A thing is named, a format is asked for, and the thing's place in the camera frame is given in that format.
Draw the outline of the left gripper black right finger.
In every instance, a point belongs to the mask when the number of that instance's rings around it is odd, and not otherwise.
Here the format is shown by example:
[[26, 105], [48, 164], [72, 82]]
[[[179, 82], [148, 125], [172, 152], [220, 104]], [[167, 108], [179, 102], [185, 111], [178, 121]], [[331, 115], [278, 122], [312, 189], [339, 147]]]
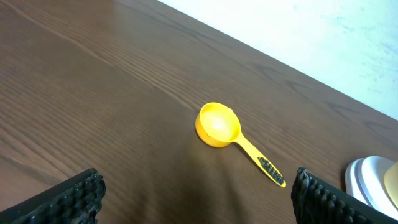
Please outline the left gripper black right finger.
[[291, 199], [298, 224], [397, 224], [397, 220], [371, 208], [301, 167]]

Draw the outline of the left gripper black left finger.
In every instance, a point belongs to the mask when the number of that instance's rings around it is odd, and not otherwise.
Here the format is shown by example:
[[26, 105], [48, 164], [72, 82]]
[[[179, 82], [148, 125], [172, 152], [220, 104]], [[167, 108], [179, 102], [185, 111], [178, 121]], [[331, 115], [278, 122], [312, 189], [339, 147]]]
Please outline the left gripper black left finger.
[[104, 178], [88, 169], [1, 212], [1, 223], [97, 224], [106, 193]]

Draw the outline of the yellow plastic measuring scoop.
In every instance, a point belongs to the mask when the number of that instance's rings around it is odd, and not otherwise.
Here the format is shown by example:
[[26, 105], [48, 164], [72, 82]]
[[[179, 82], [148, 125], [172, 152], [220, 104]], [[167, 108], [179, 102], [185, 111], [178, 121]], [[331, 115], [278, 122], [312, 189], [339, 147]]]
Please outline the yellow plastic measuring scoop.
[[276, 166], [244, 137], [241, 123], [231, 108], [217, 102], [203, 105], [195, 120], [195, 130], [198, 137], [209, 146], [221, 148], [231, 143], [240, 145], [265, 176], [280, 187], [287, 185]]

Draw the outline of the white digital kitchen scale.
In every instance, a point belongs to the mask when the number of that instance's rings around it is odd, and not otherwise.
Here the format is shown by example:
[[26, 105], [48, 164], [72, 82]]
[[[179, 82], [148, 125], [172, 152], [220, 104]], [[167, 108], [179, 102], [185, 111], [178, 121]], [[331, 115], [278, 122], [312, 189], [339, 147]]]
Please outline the white digital kitchen scale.
[[397, 207], [384, 185], [384, 174], [394, 163], [380, 156], [357, 159], [346, 168], [345, 185], [348, 195], [396, 220]]

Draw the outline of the yellow plastic bowl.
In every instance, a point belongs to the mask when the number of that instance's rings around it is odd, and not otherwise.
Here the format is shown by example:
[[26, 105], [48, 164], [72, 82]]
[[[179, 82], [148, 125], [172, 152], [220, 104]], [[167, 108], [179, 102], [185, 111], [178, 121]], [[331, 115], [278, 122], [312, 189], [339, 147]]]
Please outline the yellow plastic bowl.
[[395, 207], [398, 207], [397, 168], [398, 168], [398, 162], [395, 162], [384, 174], [384, 185], [387, 194]]

